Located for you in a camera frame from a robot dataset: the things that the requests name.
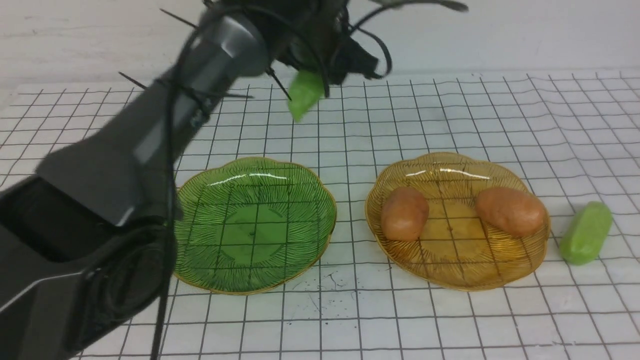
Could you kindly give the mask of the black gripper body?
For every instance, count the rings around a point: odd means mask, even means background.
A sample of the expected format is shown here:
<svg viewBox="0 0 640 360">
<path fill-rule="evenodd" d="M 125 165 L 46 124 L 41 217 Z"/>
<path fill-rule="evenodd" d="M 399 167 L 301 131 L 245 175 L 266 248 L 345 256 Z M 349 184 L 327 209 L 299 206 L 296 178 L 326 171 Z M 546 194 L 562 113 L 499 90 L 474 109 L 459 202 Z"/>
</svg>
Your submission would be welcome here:
<svg viewBox="0 0 640 360">
<path fill-rule="evenodd" d="M 302 39 L 294 38 L 278 61 L 297 71 L 291 83 L 341 85 L 348 75 L 377 80 L 379 59 L 352 35 L 347 0 L 312 0 L 308 19 L 302 21 Z"/>
</svg>

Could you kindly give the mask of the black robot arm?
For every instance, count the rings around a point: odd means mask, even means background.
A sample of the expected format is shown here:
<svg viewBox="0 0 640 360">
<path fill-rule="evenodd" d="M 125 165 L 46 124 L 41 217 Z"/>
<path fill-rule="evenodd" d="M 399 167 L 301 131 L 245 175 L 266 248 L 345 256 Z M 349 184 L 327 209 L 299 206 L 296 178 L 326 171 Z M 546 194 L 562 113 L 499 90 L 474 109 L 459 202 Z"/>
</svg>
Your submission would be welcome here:
<svg viewBox="0 0 640 360">
<path fill-rule="evenodd" d="M 167 297 L 174 166 L 239 78 L 324 63 L 346 0 L 217 0 L 178 59 L 91 136 L 1 191 L 1 358 L 69 360 Z"/>
</svg>

